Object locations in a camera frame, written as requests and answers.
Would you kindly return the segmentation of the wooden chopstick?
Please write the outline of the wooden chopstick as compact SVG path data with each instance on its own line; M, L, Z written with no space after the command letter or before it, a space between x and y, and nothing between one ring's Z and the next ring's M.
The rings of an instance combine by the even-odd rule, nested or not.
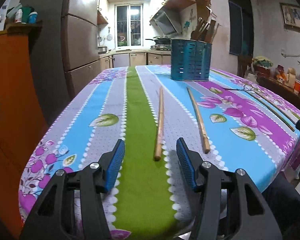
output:
M210 25L209 25L209 29L206 33L205 36L205 42L206 43L211 43L212 42L212 38L215 32L215 26L216 26L216 21L215 20L211 20Z
M217 30L218 30L218 27L219 27L219 23L216 24L214 30L213 30L213 35L212 35L212 38L211 38L211 44L213 43L214 39L215 39L215 36L217 34Z
M197 26L195 30L191 33L191 39L197 40L199 37L200 29L202 28L202 25L204 24L204 20L202 17L199 18Z
M154 151L154 160L159 161L161 159L162 153L162 137L164 131L164 92L163 87L159 89L159 114L158 114L158 129L157 129L157 139Z
M198 37L199 41L204 41L205 40L205 37L206 37L207 32L209 30L209 27L210 27L210 23L206 22L205 25L202 27L202 29L199 32L199 37Z
M192 94L189 87L187 87L187 91L188 91L188 94L189 94L189 97L191 99L192 106L193 106L193 109L194 109L194 112L195 112L195 115L196 115L203 152L205 154L208 154L210 152L210 144L209 144L209 140L207 138L207 132L206 132L206 129L205 129L205 126L204 126L204 122L203 122L202 116L200 114L198 105L197 105L197 103L195 101L195 98L194 98L194 96L193 96L193 94Z

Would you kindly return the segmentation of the kitchen window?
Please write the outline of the kitchen window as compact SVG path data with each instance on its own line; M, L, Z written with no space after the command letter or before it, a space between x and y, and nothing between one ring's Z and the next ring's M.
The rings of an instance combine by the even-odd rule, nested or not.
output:
M143 5L122 4L115 6L116 48L143 45Z

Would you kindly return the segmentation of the dark wooden side table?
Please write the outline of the dark wooden side table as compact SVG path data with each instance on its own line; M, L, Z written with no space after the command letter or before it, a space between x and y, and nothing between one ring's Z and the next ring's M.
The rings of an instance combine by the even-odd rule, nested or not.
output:
M281 96L300 110L300 94L295 94L292 88L265 76L257 76L256 80L259 85Z

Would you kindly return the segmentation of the flower pot with cloth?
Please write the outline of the flower pot with cloth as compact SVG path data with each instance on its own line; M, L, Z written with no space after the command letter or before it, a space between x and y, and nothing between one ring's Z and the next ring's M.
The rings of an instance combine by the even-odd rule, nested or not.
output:
M256 56L253 58L253 68L257 75L270 76L270 69L273 62L264 56Z

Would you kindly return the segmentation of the floral striped tablecloth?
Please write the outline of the floral striped tablecloth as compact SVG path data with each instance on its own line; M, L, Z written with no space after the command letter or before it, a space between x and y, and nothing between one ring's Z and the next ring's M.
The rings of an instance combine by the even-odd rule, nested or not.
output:
M164 131L155 161L160 87ZM19 185L22 221L58 169L79 171L122 139L123 164L102 200L113 237L169 239L187 226L194 198L186 195L175 142L183 137L190 149L202 151L187 87L211 147L202 158L218 168L244 168L264 190L300 153L294 127L300 110L248 80L213 69L208 81L174 81L166 65L107 69L66 106L32 153Z

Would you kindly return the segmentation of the wooden chair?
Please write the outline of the wooden chair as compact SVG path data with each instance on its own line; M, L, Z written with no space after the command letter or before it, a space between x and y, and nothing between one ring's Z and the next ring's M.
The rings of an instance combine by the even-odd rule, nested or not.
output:
M253 57L250 55L238 55L238 67L237 67L237 75L239 77L244 77L247 69L251 67Z

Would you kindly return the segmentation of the framed elephant picture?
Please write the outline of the framed elephant picture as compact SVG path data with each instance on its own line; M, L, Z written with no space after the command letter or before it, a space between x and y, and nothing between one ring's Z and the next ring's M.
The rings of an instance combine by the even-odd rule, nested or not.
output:
M280 3L280 9L284 28L300 33L300 7L294 4Z

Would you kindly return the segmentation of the brown refrigerator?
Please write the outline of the brown refrigerator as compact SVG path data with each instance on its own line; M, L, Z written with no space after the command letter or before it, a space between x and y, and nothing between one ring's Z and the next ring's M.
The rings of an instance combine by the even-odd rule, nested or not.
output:
M98 0L21 0L34 7L42 28L30 52L33 83L51 124L101 71L97 45Z

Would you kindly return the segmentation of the silver toaster appliance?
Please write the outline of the silver toaster appliance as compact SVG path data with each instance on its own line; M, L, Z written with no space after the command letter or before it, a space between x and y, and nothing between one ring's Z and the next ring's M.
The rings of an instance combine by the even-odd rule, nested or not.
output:
M108 52L108 47L107 46L98 46L97 48L99 54L105 54Z

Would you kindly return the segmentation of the metal perforated utensil holder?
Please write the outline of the metal perforated utensil holder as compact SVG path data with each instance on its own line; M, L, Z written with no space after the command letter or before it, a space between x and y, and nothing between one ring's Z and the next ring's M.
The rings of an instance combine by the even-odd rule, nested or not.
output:
M211 43L171 39L171 79L175 81L208 81L211 52Z

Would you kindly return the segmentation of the black wok on stove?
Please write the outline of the black wok on stove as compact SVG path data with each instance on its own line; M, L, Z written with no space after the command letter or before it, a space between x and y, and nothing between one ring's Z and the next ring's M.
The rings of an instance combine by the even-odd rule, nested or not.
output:
M147 41L154 41L155 44L162 44L162 45L168 45L171 44L171 39L168 37L160 37L160 36L155 36L153 38L147 38Z

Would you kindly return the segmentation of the range hood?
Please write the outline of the range hood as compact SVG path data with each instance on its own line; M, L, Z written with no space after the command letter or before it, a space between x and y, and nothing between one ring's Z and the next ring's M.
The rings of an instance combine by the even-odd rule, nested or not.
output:
M178 36L182 34L180 14L177 11L162 7L150 19L150 24L158 27L164 36Z

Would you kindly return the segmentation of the blue capped bottle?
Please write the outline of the blue capped bottle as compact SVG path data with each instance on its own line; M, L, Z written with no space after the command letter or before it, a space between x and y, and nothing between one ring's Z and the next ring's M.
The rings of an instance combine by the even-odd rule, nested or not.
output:
M28 23L29 23L29 24L34 24L34 23L36 23L36 21L37 21L37 16L38 16L38 13L37 13L36 11L31 12L31 13L29 14Z

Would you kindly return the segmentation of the white bottle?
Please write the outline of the white bottle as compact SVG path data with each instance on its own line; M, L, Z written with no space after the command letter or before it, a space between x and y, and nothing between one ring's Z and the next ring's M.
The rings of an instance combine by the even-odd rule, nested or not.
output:
M23 17L23 10L22 10L22 9L19 9L19 10L15 13L14 22L15 22L15 23L21 23L21 22L22 22L22 17Z

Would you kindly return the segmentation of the green container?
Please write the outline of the green container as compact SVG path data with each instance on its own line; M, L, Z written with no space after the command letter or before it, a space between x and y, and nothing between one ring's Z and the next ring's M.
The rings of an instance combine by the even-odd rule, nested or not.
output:
M29 20L29 15L30 13L34 12L34 8L33 7L22 7L22 18L21 18L21 22L22 23L27 23Z

